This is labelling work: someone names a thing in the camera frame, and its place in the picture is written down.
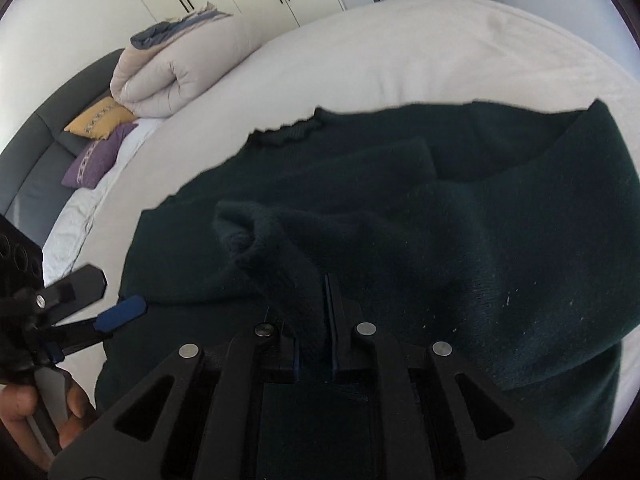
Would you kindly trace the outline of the person left hand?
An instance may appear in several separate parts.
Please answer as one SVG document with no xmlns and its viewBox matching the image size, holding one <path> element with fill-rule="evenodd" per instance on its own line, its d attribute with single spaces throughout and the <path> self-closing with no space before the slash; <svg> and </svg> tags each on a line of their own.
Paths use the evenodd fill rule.
<svg viewBox="0 0 640 480">
<path fill-rule="evenodd" d="M 52 460 L 30 429 L 27 419 L 38 406 L 37 391 L 30 385 L 8 385 L 1 390 L 1 421 L 18 448 L 39 469 L 48 471 Z M 58 428 L 58 443 L 61 448 L 86 431 L 97 419 L 98 413 L 88 394 L 77 382 L 70 380 L 67 391 L 67 407 L 70 418 Z"/>
</svg>

